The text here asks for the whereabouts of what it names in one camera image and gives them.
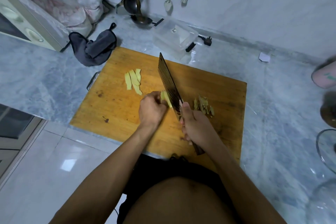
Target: knife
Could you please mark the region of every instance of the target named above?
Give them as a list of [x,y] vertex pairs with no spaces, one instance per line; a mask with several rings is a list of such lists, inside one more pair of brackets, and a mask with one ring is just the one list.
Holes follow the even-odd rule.
[[[181,119],[183,119],[183,112],[182,112],[183,99],[181,98],[179,91],[176,88],[174,80],[171,77],[168,66],[161,52],[159,56],[159,74],[163,82],[163,86],[166,89],[170,103],[173,106],[177,120],[180,121]],[[197,155],[202,155],[205,153],[204,150],[194,142],[192,142],[192,145]]]

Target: black shorts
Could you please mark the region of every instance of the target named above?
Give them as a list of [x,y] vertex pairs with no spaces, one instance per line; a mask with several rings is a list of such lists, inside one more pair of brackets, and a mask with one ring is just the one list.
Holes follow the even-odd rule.
[[172,177],[184,177],[209,186],[234,210],[232,201],[215,172],[198,164],[189,163],[184,157],[163,160],[141,154],[124,189],[123,193],[127,198],[119,208],[117,224],[124,222],[128,211],[143,193],[155,184]]

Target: cabinet door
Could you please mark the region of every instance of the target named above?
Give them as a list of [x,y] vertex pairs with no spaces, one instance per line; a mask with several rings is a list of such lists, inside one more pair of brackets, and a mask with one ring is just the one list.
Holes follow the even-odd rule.
[[0,149],[20,150],[40,118],[0,104]]
[[0,150],[0,177],[18,154],[18,150]]

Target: gray towel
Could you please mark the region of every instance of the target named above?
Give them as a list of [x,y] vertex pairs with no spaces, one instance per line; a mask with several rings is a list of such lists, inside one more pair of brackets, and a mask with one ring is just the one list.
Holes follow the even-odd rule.
[[116,24],[112,23],[95,41],[88,40],[78,32],[71,32],[69,40],[77,60],[87,67],[101,65],[107,61],[117,45],[117,37],[112,32],[115,27]]

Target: countertop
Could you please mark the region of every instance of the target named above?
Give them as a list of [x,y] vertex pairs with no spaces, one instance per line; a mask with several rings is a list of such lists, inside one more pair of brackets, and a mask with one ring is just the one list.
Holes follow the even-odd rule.
[[[107,15],[90,39],[112,22],[120,46],[159,55],[149,30],[128,17]],[[336,180],[319,159],[315,140],[329,128],[319,114],[327,91],[310,78],[323,61],[218,32],[211,36],[212,46],[200,40],[191,56],[177,62],[247,82],[242,169],[288,223],[326,223],[321,205]],[[55,52],[5,35],[0,43],[0,103],[68,124],[103,65],[84,67],[71,47]],[[258,60],[261,51],[271,55],[269,63]]]

